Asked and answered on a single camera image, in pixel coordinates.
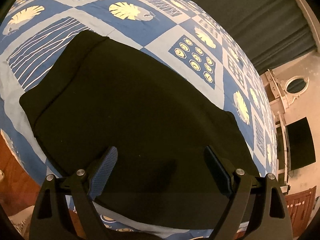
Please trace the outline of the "black pants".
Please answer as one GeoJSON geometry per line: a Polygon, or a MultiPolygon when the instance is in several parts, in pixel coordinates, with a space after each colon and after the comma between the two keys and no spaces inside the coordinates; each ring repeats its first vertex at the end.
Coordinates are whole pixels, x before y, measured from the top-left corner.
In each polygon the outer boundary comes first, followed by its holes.
{"type": "Polygon", "coordinates": [[[111,147],[118,159],[96,202],[128,219],[173,229],[211,229],[223,196],[204,149],[258,175],[232,113],[153,57],[82,31],[20,97],[33,134],[64,177],[111,147]]]}

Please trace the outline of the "black television screen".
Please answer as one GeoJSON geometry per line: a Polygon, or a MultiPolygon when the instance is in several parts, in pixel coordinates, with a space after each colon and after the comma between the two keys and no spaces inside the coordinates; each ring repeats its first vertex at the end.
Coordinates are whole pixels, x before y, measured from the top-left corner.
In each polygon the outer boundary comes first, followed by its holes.
{"type": "Polygon", "coordinates": [[[316,162],[315,147],[307,117],[286,126],[289,139],[291,170],[316,162]]]}

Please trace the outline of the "white oval vanity mirror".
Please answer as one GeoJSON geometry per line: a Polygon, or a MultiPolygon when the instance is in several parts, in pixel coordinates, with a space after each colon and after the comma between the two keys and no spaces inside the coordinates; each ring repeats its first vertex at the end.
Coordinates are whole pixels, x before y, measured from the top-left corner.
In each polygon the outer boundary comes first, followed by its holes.
{"type": "Polygon", "coordinates": [[[297,75],[285,81],[283,89],[289,106],[306,92],[309,86],[309,80],[308,77],[297,75]]]}

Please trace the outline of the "white dressing table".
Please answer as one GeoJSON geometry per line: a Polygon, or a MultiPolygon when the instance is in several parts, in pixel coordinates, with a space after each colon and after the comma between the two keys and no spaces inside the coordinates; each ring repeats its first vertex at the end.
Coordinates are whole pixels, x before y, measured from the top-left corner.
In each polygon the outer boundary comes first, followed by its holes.
{"type": "Polygon", "coordinates": [[[289,102],[285,90],[282,88],[280,81],[275,77],[272,70],[268,69],[260,76],[272,112],[276,115],[278,112],[285,114],[289,108],[289,102]]]}

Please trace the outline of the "blue patterned bed sheet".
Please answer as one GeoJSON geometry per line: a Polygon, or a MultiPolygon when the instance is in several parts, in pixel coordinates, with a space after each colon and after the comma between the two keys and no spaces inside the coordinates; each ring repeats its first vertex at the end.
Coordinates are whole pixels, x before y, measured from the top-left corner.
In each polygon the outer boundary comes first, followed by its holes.
{"type": "MultiPolygon", "coordinates": [[[[260,76],[229,33],[195,2],[7,0],[1,8],[1,133],[41,187],[49,174],[64,176],[37,142],[20,97],[41,82],[69,42],[86,30],[153,57],[232,113],[256,176],[274,174],[276,136],[260,76]]],[[[216,227],[173,229],[135,222],[95,201],[105,185],[92,200],[115,239],[209,239],[216,227]]]]}

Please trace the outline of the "white tv stand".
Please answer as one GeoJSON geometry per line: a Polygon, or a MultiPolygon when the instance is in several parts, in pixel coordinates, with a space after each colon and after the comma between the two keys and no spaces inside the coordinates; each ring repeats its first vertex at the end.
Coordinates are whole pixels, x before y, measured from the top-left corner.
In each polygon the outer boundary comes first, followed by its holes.
{"type": "Polygon", "coordinates": [[[289,185],[289,172],[291,171],[290,143],[287,133],[285,119],[282,113],[274,117],[277,139],[277,180],[284,194],[288,194],[291,186],[289,185]]]}

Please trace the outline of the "dark green curtain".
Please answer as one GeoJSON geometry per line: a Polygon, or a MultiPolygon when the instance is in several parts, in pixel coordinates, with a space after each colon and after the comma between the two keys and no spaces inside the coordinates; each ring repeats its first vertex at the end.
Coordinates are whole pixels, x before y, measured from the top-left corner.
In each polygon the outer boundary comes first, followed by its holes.
{"type": "Polygon", "coordinates": [[[229,33],[259,74],[317,48],[295,0],[192,0],[229,33]]]}

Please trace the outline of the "brown wooden cabinet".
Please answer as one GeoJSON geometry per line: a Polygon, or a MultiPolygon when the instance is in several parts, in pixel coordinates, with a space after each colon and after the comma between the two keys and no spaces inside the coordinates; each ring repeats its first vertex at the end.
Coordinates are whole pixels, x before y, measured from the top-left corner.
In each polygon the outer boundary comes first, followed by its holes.
{"type": "Polygon", "coordinates": [[[285,196],[294,238],[299,237],[307,228],[315,202],[315,194],[316,186],[299,193],[285,196]]]}

